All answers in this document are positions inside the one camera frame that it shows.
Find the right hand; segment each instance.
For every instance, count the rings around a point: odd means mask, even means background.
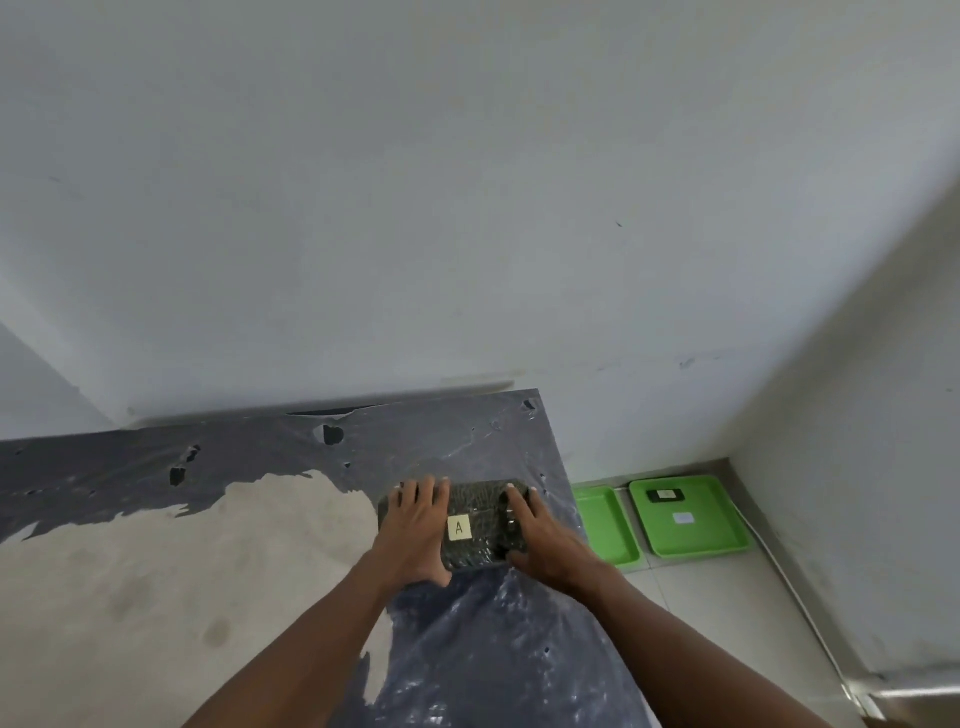
[[[507,554],[511,566],[558,592],[582,600],[609,565],[576,533],[554,520],[535,488],[530,489],[529,506],[513,483],[507,485],[507,499],[527,542],[526,553]]]

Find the left hand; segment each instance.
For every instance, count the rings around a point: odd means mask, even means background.
[[[436,489],[435,485],[434,476],[428,475],[419,484],[407,480],[390,493],[390,510],[369,555],[393,590],[418,581],[442,587],[450,583],[452,574],[440,560],[450,479],[445,477]]]

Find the green tray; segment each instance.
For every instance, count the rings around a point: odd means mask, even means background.
[[[652,502],[648,492],[666,497]],[[669,493],[677,497],[671,499]],[[658,556],[714,556],[751,546],[730,497],[712,475],[635,480],[630,497]]]
[[[584,521],[590,547],[597,556],[620,568],[643,561],[634,530],[613,488],[606,485],[577,488],[573,498]]]

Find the white cable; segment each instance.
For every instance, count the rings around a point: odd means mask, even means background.
[[[804,619],[806,623],[810,625],[810,629],[813,630],[813,634],[817,638],[817,642],[820,643],[820,646],[823,648],[824,652],[827,654],[827,658],[830,660],[830,664],[833,665],[833,670],[837,673],[837,677],[840,680],[840,687],[843,689],[844,695],[850,700],[853,705],[856,706],[857,710],[861,714],[866,714],[868,711],[860,705],[860,701],[857,700],[856,696],[851,692],[850,687],[847,685],[847,678],[843,674],[843,670],[840,669],[840,665],[837,663],[836,658],[833,657],[833,653],[830,652],[830,648],[827,646],[827,641],[824,640],[824,636],[820,633],[820,630],[817,628],[817,624],[813,621],[813,617],[810,615],[809,611],[806,609],[804,601],[800,599],[800,595],[797,594],[797,590],[793,588],[793,584],[790,583],[790,579],[787,577],[786,572],[780,566],[780,562],[777,561],[777,557],[774,556],[773,551],[770,550],[770,547],[767,545],[767,542],[763,540],[763,537],[757,532],[754,525],[750,523],[746,516],[743,515],[743,511],[739,509],[736,503],[733,504],[733,508],[736,509],[736,512],[739,514],[740,518],[744,523],[747,524],[747,527],[750,529],[751,533],[754,534],[757,542],[763,548],[764,552],[767,554],[767,557],[773,562],[774,567],[780,573],[780,578],[783,580],[783,583],[786,584],[786,588],[790,590],[790,593],[793,595],[794,601],[797,603],[797,606],[800,607],[800,611],[804,614]]]

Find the white label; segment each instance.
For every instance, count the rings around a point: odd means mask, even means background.
[[[450,536],[450,541],[466,541],[472,539],[470,533],[470,516],[466,513],[463,516],[450,516],[446,519],[446,532]]]

